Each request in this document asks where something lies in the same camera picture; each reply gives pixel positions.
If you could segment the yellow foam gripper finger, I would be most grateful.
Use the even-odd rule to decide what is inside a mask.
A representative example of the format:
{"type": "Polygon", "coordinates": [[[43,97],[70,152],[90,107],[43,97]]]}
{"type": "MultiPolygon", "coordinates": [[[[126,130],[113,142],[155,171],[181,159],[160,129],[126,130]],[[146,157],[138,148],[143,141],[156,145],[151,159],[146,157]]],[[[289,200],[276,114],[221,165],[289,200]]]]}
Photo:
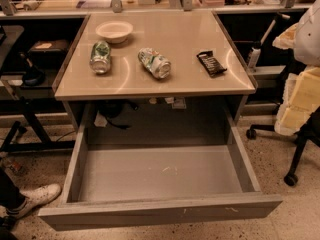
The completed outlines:
{"type": "Polygon", "coordinates": [[[274,129],[291,136],[320,107],[320,68],[307,66],[298,75],[290,73],[285,81],[283,103],[280,105],[274,129]]]}

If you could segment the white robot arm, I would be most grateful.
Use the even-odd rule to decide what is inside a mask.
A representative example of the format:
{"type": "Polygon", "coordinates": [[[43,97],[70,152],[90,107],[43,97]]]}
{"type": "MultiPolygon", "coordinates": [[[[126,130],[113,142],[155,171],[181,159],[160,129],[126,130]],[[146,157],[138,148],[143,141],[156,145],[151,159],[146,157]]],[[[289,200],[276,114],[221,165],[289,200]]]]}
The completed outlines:
{"type": "Polygon", "coordinates": [[[294,59],[306,65],[301,73],[288,75],[274,125],[277,133],[291,136],[320,107],[320,0],[314,2],[298,23],[276,37],[272,45],[292,49],[294,59]]]}

